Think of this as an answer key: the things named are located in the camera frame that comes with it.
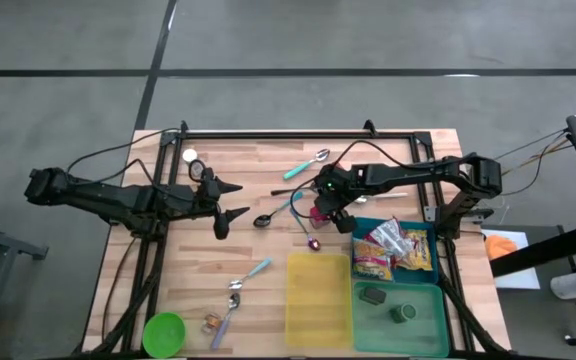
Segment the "green tray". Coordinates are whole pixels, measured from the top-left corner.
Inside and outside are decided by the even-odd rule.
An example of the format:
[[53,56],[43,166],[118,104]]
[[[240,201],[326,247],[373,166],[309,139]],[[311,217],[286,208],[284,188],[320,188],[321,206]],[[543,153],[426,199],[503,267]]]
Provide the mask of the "green tray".
[[[386,293],[383,304],[359,299],[366,286]],[[395,323],[389,310],[410,303],[414,319]],[[417,356],[446,357],[450,351],[441,289],[430,284],[358,282],[352,291],[355,349]]]

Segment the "teal tray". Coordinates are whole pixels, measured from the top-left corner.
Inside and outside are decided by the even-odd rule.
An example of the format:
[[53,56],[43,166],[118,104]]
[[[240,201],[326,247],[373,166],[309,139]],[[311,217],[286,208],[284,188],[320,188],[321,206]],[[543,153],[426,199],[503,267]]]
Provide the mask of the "teal tray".
[[[384,291],[384,303],[360,300],[359,293],[366,286]],[[412,304],[417,315],[396,323],[389,310],[403,303]],[[435,285],[358,282],[352,291],[352,317],[357,351],[430,357],[446,357],[450,351],[443,294]]]
[[[364,236],[368,235],[377,226],[381,225],[382,222],[386,220],[381,219],[371,219],[371,218],[357,218],[357,228],[352,232],[352,237],[363,239]],[[430,259],[432,263],[432,271],[425,270],[408,270],[404,268],[396,268],[393,271],[393,282],[404,282],[404,283],[428,283],[436,284],[439,279],[439,265],[437,265],[437,238],[435,236],[435,230],[432,225],[420,222],[410,222],[410,221],[400,221],[401,227],[404,230],[426,230],[428,231],[428,248],[430,250]],[[352,246],[352,238],[350,239],[350,248],[352,251],[351,261],[354,258],[355,248]],[[360,275],[354,270],[352,272],[353,277],[370,279],[365,275]]]

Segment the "snack bag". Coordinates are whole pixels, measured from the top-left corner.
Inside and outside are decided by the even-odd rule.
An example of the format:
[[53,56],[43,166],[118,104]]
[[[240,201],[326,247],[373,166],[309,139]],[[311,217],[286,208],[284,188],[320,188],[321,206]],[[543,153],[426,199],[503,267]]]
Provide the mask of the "snack bag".
[[353,238],[353,270],[362,276],[392,281],[390,256],[386,250],[367,241]]
[[413,250],[412,240],[405,237],[399,221],[394,217],[377,226],[366,235],[365,240],[386,249],[396,261],[405,258]]
[[406,236],[410,238],[414,247],[408,255],[398,260],[394,265],[401,266],[408,270],[432,271],[432,259],[430,258],[430,247],[428,246],[427,230],[408,230]]

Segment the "concrete floor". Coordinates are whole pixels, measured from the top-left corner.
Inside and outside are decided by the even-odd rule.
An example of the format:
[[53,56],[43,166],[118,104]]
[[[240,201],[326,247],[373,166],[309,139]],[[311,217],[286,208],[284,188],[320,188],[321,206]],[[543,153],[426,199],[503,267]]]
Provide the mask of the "concrete floor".
[[[148,68],[166,4],[0,0],[0,69]],[[162,67],[575,68],[576,1],[180,0]],[[65,167],[126,142],[144,85],[0,78],[0,229],[50,246],[44,262],[16,265],[0,310],[0,358],[67,355],[81,339],[108,227],[75,209],[27,204],[23,189],[33,167]],[[494,156],[563,128],[571,114],[576,77],[160,79],[146,128],[182,119],[195,129],[358,128],[370,118],[380,128],[457,128],[464,151]],[[125,158],[107,154],[77,174],[105,175]],[[533,174],[522,169],[504,186]],[[575,227],[574,152],[548,157],[535,185],[505,201],[503,224]],[[512,311],[521,306],[509,306],[511,339],[576,326],[565,314],[527,329]],[[533,355],[546,355],[542,346],[513,342]]]

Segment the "wooden tabletop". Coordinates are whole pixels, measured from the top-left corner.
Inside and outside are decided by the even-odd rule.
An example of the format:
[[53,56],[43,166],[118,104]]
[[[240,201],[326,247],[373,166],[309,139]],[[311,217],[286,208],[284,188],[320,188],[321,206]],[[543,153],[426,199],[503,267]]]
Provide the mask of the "wooden tabletop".
[[[453,129],[428,130],[432,134],[436,156],[461,155],[457,132]],[[152,131],[137,131],[139,138]],[[212,218],[195,221],[184,220],[171,224],[164,259],[163,275],[159,289],[157,312],[176,312],[186,323],[186,342],[178,356],[356,356],[353,349],[289,348],[285,344],[285,279],[286,260],[291,253],[310,252],[299,225],[288,211],[273,217],[272,224],[264,229],[255,229],[252,222],[260,214],[272,212],[287,196],[270,196],[275,189],[292,188],[316,175],[321,164],[313,164],[307,171],[289,181],[282,175],[296,165],[310,160],[322,148],[331,150],[329,159],[336,159],[348,146],[349,140],[184,140],[183,149],[194,148],[199,158],[214,169],[223,181],[242,185],[243,190],[225,194],[219,203],[223,210],[250,206],[251,210],[230,225],[230,234],[223,241],[213,235]],[[408,140],[375,140],[396,159],[411,162]],[[128,161],[139,158],[151,173],[154,172],[159,136],[153,136],[135,144]],[[165,169],[170,168],[167,157]],[[389,160],[365,145],[356,145],[341,161],[345,168],[353,163],[389,163]],[[190,184],[187,167],[180,167],[177,183]],[[124,186],[148,184],[141,169],[133,166],[126,173]],[[427,186],[429,198],[432,188]],[[446,201],[450,201],[458,189],[442,184]],[[400,199],[374,199],[363,205],[350,205],[349,213],[374,218],[395,215],[400,220],[422,221],[418,192],[415,186],[397,187],[392,192],[407,192]],[[304,199],[295,204],[307,213],[312,207],[314,193],[304,192]],[[478,230],[465,226],[464,229]],[[334,225],[312,230],[322,245],[322,253],[349,254],[350,236],[339,234]],[[89,350],[101,341],[101,319],[104,305],[119,261],[131,242],[128,231],[115,227],[110,233],[104,255],[101,274],[92,312],[86,329],[84,350]],[[138,242],[131,248],[123,271],[120,274],[113,299],[110,303],[107,329],[111,329],[129,302]],[[461,280],[468,306],[492,337],[505,348],[509,348],[508,334],[499,305],[499,298],[480,235],[463,233],[455,242]],[[218,351],[209,350],[211,336],[201,333],[200,327],[206,314],[214,312],[225,315],[229,290],[227,284],[239,279],[266,257],[273,263],[248,280],[241,291],[241,306],[232,316],[231,324]],[[459,322],[454,308],[449,312],[455,336],[456,348],[463,348]],[[140,309],[135,328],[133,347],[141,343],[141,330],[145,303]]]

